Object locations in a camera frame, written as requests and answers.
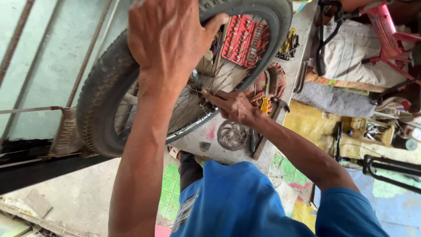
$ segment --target black pants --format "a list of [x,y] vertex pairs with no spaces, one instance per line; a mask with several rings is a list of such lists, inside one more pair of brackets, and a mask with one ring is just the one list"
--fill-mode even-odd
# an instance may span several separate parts
[[180,151],[180,193],[190,184],[203,178],[203,168],[195,161],[195,156],[186,151]]

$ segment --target screwdriver handle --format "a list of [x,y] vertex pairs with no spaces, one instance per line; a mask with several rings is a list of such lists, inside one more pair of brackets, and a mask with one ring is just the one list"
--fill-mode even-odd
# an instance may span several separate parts
[[262,106],[260,107],[260,110],[263,111],[266,115],[267,112],[269,111],[269,98],[262,98],[263,102],[262,102]]
[[251,130],[251,135],[250,135],[250,151],[251,152],[256,151],[256,137],[254,136],[254,129]]

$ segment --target brake disc rotor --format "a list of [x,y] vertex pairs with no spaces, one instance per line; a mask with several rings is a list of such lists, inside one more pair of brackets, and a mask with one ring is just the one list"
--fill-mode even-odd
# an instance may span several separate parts
[[250,130],[248,127],[226,120],[219,126],[218,142],[230,151],[243,149],[250,139]]

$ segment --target red bicycle frame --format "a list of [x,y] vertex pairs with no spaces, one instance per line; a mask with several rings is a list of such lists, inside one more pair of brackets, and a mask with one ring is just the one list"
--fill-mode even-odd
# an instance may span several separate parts
[[[370,62],[375,65],[379,61],[382,61],[406,78],[415,80],[413,76],[402,70],[406,63],[411,62],[409,58],[411,50],[405,50],[402,41],[415,43],[421,41],[421,37],[396,31],[389,9],[387,8],[389,3],[390,1],[388,0],[381,0],[358,8],[360,15],[367,14],[370,18],[381,44],[380,55],[370,58]],[[395,60],[395,63],[391,63],[389,61],[390,59]]]

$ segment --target person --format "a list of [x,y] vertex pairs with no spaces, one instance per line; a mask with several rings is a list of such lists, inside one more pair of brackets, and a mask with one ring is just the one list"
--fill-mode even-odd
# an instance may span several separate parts
[[[141,65],[137,115],[118,167],[109,213],[109,236],[154,236],[163,177],[163,148],[181,89],[214,35],[229,17],[218,14],[203,27],[198,0],[135,1],[128,13],[128,45]],[[388,236],[369,201],[347,171],[295,132],[253,107],[242,92],[204,96],[223,118],[261,133],[322,191],[316,235]],[[203,169],[181,152],[180,209],[171,236],[315,236],[285,216],[269,181],[250,162]]]

